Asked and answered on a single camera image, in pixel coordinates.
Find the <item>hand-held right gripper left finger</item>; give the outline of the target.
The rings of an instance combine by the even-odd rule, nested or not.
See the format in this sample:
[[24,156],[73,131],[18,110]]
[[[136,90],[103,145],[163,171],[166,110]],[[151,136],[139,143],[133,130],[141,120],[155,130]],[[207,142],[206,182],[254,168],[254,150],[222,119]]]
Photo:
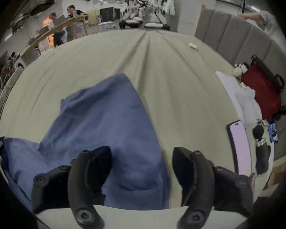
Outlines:
[[81,228],[104,228],[94,205],[104,205],[102,187],[112,168],[108,146],[84,150],[69,166],[58,166],[33,178],[31,209],[38,214],[48,209],[70,208]]

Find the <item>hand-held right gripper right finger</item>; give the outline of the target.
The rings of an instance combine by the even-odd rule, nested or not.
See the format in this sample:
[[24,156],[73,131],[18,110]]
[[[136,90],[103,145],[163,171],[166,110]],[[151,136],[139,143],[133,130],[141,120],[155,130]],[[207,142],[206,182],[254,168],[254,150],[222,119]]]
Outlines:
[[212,210],[253,214],[254,174],[237,174],[184,147],[173,150],[173,170],[182,187],[181,206],[187,210],[177,228],[202,228]]

